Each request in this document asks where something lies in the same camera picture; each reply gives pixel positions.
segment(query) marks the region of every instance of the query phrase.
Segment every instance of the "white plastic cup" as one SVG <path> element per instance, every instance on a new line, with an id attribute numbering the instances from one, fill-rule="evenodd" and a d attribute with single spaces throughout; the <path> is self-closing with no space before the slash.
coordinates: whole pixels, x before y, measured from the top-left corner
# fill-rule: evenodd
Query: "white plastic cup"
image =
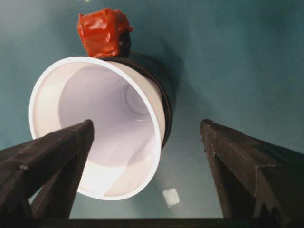
<path id="1" fill-rule="evenodd" d="M 33 139 L 91 119 L 95 139 L 78 192 L 122 200 L 140 192 L 159 164 L 165 135 L 157 85 L 121 63 L 70 57 L 40 76 L 29 103 Z"/>

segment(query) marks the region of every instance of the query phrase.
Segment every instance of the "teal background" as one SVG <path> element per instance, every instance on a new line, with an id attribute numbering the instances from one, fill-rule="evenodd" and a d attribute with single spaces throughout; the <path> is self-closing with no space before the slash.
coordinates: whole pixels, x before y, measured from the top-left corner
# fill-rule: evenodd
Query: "teal background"
<path id="1" fill-rule="evenodd" d="M 52 63 L 86 56 L 79 13 L 120 8 L 132 50 L 160 60 L 177 90 L 171 136 L 151 183 L 122 201 L 77 194 L 71 218 L 219 218 L 200 141 L 209 118 L 304 151 L 304 1 L 10 0 L 0 4 L 0 149 L 31 139 L 28 104 Z M 162 191 L 176 188 L 168 208 Z"/>

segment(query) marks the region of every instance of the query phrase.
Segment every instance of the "red wax blob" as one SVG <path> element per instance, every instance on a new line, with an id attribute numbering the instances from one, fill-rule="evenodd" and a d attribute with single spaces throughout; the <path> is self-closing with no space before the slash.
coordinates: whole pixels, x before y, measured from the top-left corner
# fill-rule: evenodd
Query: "red wax blob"
<path id="1" fill-rule="evenodd" d="M 133 28 L 120 9 L 105 8 L 80 14 L 77 30 L 88 55 L 99 58 L 119 55 L 119 35 Z"/>

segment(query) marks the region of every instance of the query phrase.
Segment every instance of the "cup rim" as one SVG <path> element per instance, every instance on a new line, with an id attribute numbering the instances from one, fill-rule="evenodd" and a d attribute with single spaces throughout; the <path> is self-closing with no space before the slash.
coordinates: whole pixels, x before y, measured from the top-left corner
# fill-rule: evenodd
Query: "cup rim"
<path id="1" fill-rule="evenodd" d="M 89 197 L 92 197 L 92 198 L 95 198 L 95 199 L 100 199 L 100 200 L 123 200 L 123 199 L 130 198 L 130 197 L 136 195 L 137 193 L 139 193 L 141 190 L 143 190 L 148 185 L 148 183 L 151 181 L 154 174 L 156 173 L 156 170 L 157 170 L 157 167 L 158 167 L 158 164 L 159 164 L 159 161 L 160 161 L 160 156 L 161 156 L 162 142 L 161 142 L 160 126 L 159 126 L 159 123 L 157 121 L 155 111 L 153 110 L 153 107 L 152 107 L 150 101 L 148 100 L 144 91 L 136 84 L 136 82 L 130 76 L 128 76 L 124 71 L 122 71 L 120 68 L 118 68 L 117 66 L 112 65 L 108 61 L 103 61 L 103 60 L 100 60 L 100 59 L 97 59 L 97 58 L 92 58 L 92 57 L 68 57 L 68 58 L 64 58 L 62 60 L 59 60 L 59 61 L 53 63 L 51 66 L 49 66 L 41 74 L 41 76 L 39 77 L 39 79 L 35 83 L 34 88 L 32 90 L 32 93 L 31 93 L 31 96 L 30 96 L 30 100 L 29 100 L 28 116 L 29 116 L 29 127 L 30 127 L 30 132 L 31 132 L 32 138 L 33 139 L 38 138 L 38 136 L 35 132 L 35 128 L 34 128 L 34 121 L 35 120 L 33 119 L 33 112 L 34 112 L 34 107 L 35 107 L 35 101 L 37 99 L 38 92 L 39 92 L 39 89 L 41 89 L 41 85 L 42 85 L 43 81 L 56 68 L 58 68 L 62 65 L 68 64 L 68 63 L 75 63 L 75 62 L 86 62 L 86 63 L 91 63 L 91 64 L 97 64 L 97 65 L 100 65 L 102 67 L 106 67 L 106 68 L 114 71 L 116 74 L 118 74 L 119 76 L 124 78 L 137 91 L 137 93 L 140 95 L 140 97 L 142 98 L 142 100 L 144 101 L 144 103 L 147 106 L 147 109 L 149 111 L 149 114 L 151 116 L 152 123 L 153 123 L 153 126 L 154 126 L 154 131 L 155 131 L 155 136 L 156 136 L 155 137 L 155 140 L 156 140 L 155 145 L 156 146 L 155 146 L 155 156 L 154 156 L 154 161 L 153 161 L 152 167 L 149 171 L 149 174 L 144 179 L 144 181 L 137 188 L 135 188 L 134 190 L 132 190 L 132 191 L 126 193 L 126 194 L 117 195 L 117 196 L 100 196 L 100 195 L 97 195 L 94 192 L 88 192 L 84 189 L 81 189 L 80 186 L 77 189 L 77 191 L 81 194 L 84 194 L 86 196 L 89 196 Z"/>

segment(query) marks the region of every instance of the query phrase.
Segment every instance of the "teal surface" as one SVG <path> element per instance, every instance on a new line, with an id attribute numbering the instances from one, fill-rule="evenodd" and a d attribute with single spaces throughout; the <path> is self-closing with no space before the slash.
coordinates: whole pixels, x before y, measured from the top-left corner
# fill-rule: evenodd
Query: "teal surface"
<path id="1" fill-rule="evenodd" d="M 0 149 L 31 139 L 32 88 L 52 63 L 86 56 L 79 13 L 120 8 L 132 50 L 160 60 L 177 90 L 171 136 L 151 183 L 122 201 L 77 194 L 71 218 L 219 218 L 200 141 L 212 119 L 304 151 L 304 1 L 28 0 L 0 3 Z M 175 188 L 168 208 L 162 191 Z"/>

